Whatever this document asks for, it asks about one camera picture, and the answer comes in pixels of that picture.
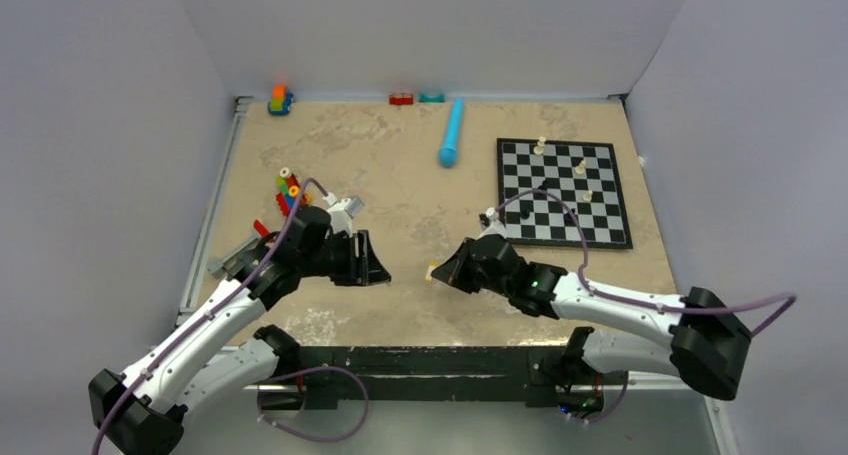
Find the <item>yellow key tag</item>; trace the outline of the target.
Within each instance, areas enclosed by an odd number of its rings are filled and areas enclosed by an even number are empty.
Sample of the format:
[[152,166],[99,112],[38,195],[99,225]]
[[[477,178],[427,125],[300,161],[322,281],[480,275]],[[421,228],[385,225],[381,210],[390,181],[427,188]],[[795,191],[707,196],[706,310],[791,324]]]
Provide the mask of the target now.
[[428,268],[427,268],[427,271],[426,271],[426,273],[425,273],[425,278],[424,278],[424,280],[425,280],[427,283],[431,283],[431,282],[434,280],[434,278],[433,278],[433,272],[434,272],[434,270],[435,270],[438,266],[439,266],[439,263],[438,263],[437,261],[431,261],[431,262],[429,263]]

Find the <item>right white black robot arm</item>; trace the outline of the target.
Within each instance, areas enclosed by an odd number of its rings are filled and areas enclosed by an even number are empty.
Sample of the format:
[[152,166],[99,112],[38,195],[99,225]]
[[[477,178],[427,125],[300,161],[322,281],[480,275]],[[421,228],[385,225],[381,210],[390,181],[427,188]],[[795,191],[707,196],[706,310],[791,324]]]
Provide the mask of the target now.
[[597,372],[648,372],[675,376],[714,399],[737,396],[752,333],[707,289],[663,295],[585,281],[562,267],[526,261],[500,235],[465,239],[431,276],[465,293],[501,295],[528,316],[611,328],[564,351],[561,367],[573,381]]

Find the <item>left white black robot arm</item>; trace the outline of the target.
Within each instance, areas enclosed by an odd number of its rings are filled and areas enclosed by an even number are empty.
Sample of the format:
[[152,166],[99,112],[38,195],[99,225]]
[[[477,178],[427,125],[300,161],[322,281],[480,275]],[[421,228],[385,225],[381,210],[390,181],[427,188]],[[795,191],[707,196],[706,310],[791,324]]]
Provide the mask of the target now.
[[328,208],[293,212],[272,246],[260,242],[242,253],[230,277],[161,344],[120,372],[107,369],[89,383],[94,425],[92,451],[109,439],[124,454],[169,454],[200,412],[253,383],[294,381],[332,368],[327,359],[303,358],[300,345],[275,325],[259,328],[227,355],[221,349],[308,277],[337,286],[363,287],[390,281],[373,253],[367,231],[353,218],[358,197]]

